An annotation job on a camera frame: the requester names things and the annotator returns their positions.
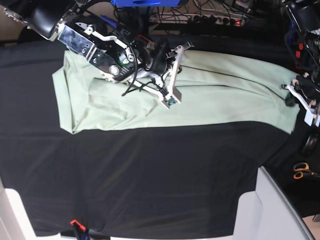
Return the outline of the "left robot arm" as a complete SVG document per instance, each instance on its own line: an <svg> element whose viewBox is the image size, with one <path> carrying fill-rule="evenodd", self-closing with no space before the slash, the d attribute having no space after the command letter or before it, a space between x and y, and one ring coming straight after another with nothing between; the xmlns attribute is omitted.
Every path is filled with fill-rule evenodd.
<svg viewBox="0 0 320 240"><path fill-rule="evenodd" d="M320 105L320 2L318 0L285 0L285 11L291 28L284 37L285 45L303 70L298 75L298 93L312 107Z"/></svg>

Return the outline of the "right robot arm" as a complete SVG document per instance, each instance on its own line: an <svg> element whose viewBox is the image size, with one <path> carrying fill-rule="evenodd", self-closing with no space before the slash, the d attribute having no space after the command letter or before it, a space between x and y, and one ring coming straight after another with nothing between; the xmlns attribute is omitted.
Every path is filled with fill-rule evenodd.
<svg viewBox="0 0 320 240"><path fill-rule="evenodd" d="M75 0L2 0L8 17L31 28L47 40L58 40L84 57L112 82L127 79L175 77L181 71L181 45L169 47L167 40L154 43L88 11L88 4Z"/></svg>

